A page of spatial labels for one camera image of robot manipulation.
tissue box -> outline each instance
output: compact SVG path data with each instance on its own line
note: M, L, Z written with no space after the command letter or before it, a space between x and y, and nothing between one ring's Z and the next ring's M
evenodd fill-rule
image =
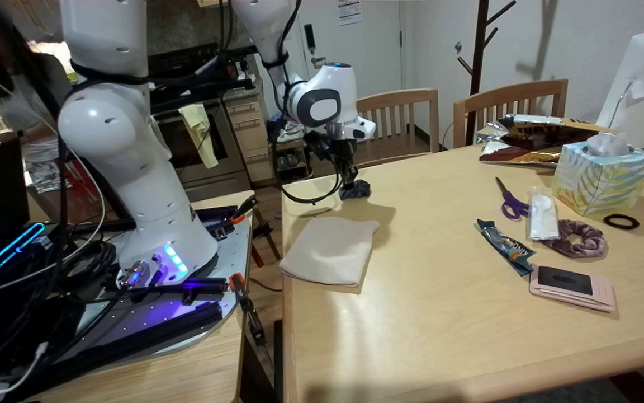
M644 186L644 151L595 158L583 143L566 143L554 171L556 199L582 216L605 216L631 209Z

phone case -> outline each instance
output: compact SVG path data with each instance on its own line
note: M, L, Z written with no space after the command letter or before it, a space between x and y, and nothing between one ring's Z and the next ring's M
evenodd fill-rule
M553 301L561 301L568 304L578 304L578 308L588 308L588 310L597 310L597 311L615 311L615 293L612 293L610 282L605 277L590 275L590 285L593 285L590 295L559 289L559 286L549 286L549 285L539 285L539 268L534 268L530 285L527 285L527 292L533 295L553 299Z

wooden table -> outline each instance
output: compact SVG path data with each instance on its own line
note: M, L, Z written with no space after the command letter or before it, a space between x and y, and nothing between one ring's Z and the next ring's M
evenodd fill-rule
M644 368L644 192L632 233L601 228L607 256L568 259L533 245L526 223L501 216L501 178L517 198L553 174L484 165L479 149L375 165L360 172L369 201L330 212L378 219L361 286L284 282L285 402L489 402ZM298 196L323 184L298 184ZM284 201L284 246L323 207ZM477 219L527 242L534 265L610 277L616 314L600 314L527 293L473 228Z
M250 190L193 203L195 209L237 207ZM42 403L230 403L237 402L241 373L241 311L189 348L173 353L111 366L33 397Z

chair back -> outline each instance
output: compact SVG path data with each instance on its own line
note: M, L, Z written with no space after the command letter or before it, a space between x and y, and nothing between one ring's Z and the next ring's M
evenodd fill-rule
M453 149L464 146L468 116L473 115L473 131L505 115L566 115L568 80L534 80L473 94L453 103Z
M429 143L416 136L414 109L429 109ZM401 159L438 151L438 89L414 87L358 102L360 116L375 121L375 136L358 146L356 161Z

scissors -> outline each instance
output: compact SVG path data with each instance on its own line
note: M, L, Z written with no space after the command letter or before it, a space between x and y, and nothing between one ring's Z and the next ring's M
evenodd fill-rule
M501 203L501 210L505 217L510 219L520 219L527 216L527 203L522 203L520 199L517 199L508 188L505 184L496 178L496 184L501 188L501 196L502 196L502 203Z

